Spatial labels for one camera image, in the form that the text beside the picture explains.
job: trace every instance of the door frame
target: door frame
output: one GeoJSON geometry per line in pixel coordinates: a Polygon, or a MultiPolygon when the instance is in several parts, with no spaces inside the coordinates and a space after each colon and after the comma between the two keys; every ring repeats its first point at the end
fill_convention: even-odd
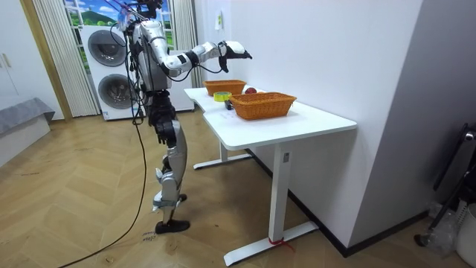
{"type": "Polygon", "coordinates": [[[53,86],[54,94],[57,96],[59,107],[65,116],[65,121],[70,121],[73,118],[73,115],[71,114],[71,109],[69,108],[68,100],[66,99],[65,90],[62,87],[57,67],[54,65],[50,48],[46,42],[45,33],[39,23],[38,14],[36,14],[33,0],[20,0],[20,2],[22,3],[23,12],[25,12],[31,33],[33,34],[39,54],[45,65],[51,85],[53,86]]]}

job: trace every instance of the red apple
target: red apple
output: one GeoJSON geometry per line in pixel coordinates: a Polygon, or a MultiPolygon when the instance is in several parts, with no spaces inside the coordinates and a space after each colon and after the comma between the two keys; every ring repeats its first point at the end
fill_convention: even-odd
{"type": "Polygon", "coordinates": [[[255,88],[248,88],[248,89],[246,89],[246,91],[245,91],[245,94],[252,94],[252,93],[256,93],[256,89],[255,89],[255,88]]]}

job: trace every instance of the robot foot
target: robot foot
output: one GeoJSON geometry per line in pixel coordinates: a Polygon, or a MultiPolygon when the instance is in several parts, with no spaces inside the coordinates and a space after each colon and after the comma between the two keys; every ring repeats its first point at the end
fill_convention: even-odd
{"type": "Polygon", "coordinates": [[[168,224],[158,222],[155,226],[155,233],[165,234],[168,232],[182,232],[190,228],[190,222],[188,220],[169,220],[168,224]]]}

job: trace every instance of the washing machine door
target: washing machine door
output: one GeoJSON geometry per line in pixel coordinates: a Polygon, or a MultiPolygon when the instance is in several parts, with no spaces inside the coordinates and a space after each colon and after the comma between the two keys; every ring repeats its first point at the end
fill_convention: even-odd
{"type": "Polygon", "coordinates": [[[111,74],[104,77],[97,87],[97,93],[101,100],[112,108],[128,109],[131,107],[131,92],[125,75],[111,74]]]}
{"type": "Polygon", "coordinates": [[[126,43],[111,31],[93,33],[89,37],[88,47],[93,58],[105,66],[119,66],[126,60],[126,43]]]}

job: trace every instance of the woven basket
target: woven basket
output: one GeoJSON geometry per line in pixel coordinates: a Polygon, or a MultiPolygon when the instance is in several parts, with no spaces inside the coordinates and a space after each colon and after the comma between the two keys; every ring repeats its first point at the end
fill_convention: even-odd
{"type": "Polygon", "coordinates": [[[215,92],[230,92],[232,95],[240,95],[246,82],[241,80],[217,80],[203,81],[207,87],[208,95],[213,96],[215,92]]]}
{"type": "Polygon", "coordinates": [[[230,101],[238,116],[246,120],[287,115],[295,100],[296,97],[277,92],[230,96],[230,101]]]}

